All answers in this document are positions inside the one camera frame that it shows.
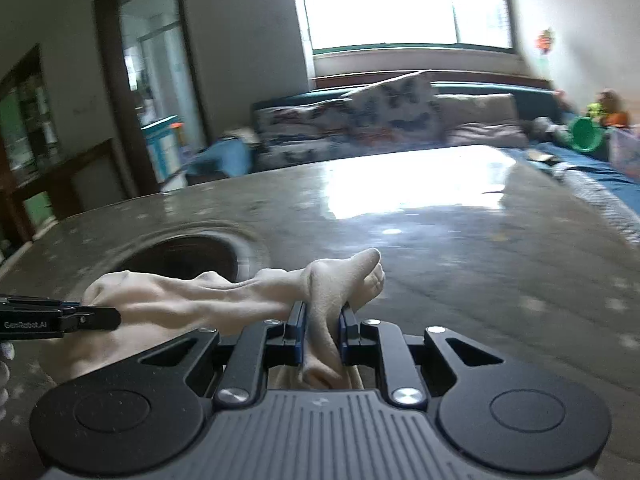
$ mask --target green bowl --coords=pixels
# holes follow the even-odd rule
[[[576,117],[569,126],[571,147],[576,152],[591,153],[604,141],[604,129],[589,117]]]

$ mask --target table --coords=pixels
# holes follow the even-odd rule
[[[205,220],[255,232],[277,268],[379,248],[385,290],[361,318],[413,334],[448,326],[587,385],[614,421],[598,472],[640,478],[640,256],[567,189],[493,148],[307,164],[90,211],[36,241],[0,290],[77,298],[114,248]],[[17,345],[0,478],[38,468],[26,417],[49,385],[34,346]]]

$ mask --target window frame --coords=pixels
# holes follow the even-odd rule
[[[358,44],[358,45],[344,45],[344,46],[331,46],[325,48],[313,48],[313,41],[311,40],[311,27],[309,25],[308,16],[306,15],[306,0],[304,1],[305,8],[305,20],[306,28],[309,36],[309,40],[312,47],[314,56],[320,54],[336,54],[339,52],[352,52],[354,50],[379,50],[382,48],[397,48],[399,50],[404,48],[439,48],[439,49],[451,49],[451,50],[479,50],[484,52],[501,52],[504,54],[517,54],[517,33],[515,29],[515,22],[513,19],[513,6],[511,0],[506,0],[507,12],[509,13],[509,35],[511,38],[511,47],[503,48],[500,46],[480,45],[473,43],[371,43],[371,44]],[[456,39],[460,38],[460,31],[456,26]]]

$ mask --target circular pad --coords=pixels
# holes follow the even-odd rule
[[[495,397],[491,414],[505,428],[523,433],[542,433],[564,419],[564,406],[554,396],[537,390],[511,390]]]
[[[459,367],[438,422],[454,446],[492,469],[551,475],[591,466],[610,417],[595,394],[530,365]]]
[[[111,390],[80,400],[74,415],[88,430],[120,433],[139,425],[149,411],[149,402],[142,395],[127,390]]]

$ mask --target window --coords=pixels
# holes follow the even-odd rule
[[[316,54],[425,44],[509,49],[506,0],[304,0]]]

